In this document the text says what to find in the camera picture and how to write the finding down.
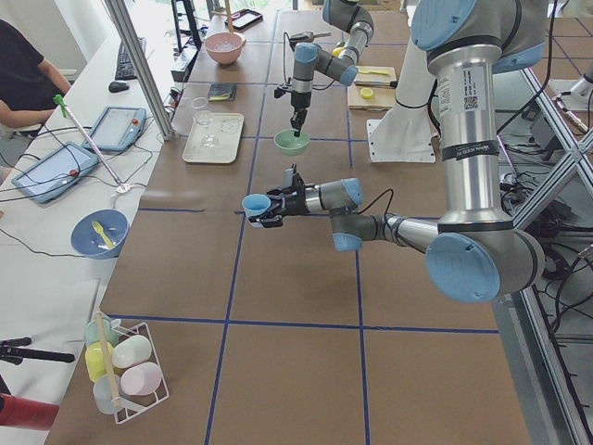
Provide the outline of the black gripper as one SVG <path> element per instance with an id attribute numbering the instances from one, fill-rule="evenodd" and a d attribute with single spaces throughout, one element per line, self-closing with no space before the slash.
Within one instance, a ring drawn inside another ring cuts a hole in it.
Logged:
<path id="1" fill-rule="evenodd" d="M 299 137 L 302 127 L 305 123 L 308 108 L 310 107 L 311 91 L 298 92 L 293 90 L 291 92 L 291 106 L 293 107 L 293 115 L 290 118 L 291 127 L 295 129 L 295 137 Z"/>
<path id="2" fill-rule="evenodd" d="M 250 214 L 249 223 L 255 228 L 276 228 L 283 226 L 284 216 L 304 216 L 309 214 L 304 186 L 278 186 L 266 191 L 269 197 L 281 197 L 281 213 L 266 212 Z"/>

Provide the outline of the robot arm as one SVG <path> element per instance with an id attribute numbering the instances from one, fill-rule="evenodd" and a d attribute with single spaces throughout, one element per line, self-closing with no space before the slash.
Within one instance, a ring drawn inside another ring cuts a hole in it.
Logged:
<path id="1" fill-rule="evenodd" d="M 430 139 L 427 109 L 438 103 L 445 172 L 437 221 L 367 215 L 355 179 L 306 184 L 295 169 L 279 187 L 242 206 L 255 227 L 326 211 L 339 251 L 384 240 L 425 256 L 435 286 L 451 299 L 490 301 L 530 286 L 542 273 L 538 242 L 516 229 L 499 194 L 493 78 L 536 64 L 545 48 L 544 1 L 422 1 L 410 27 L 395 106 L 372 130 L 377 148 L 416 148 Z"/>
<path id="2" fill-rule="evenodd" d="M 299 137 L 310 107 L 314 73 L 317 71 L 344 86 L 350 86 L 358 75 L 360 54 L 373 37 L 370 13 L 358 1 L 325 1 L 322 18 L 329 25 L 348 34 L 335 55 L 315 43 L 301 42 L 294 51 L 291 83 L 290 119 L 294 136 Z"/>

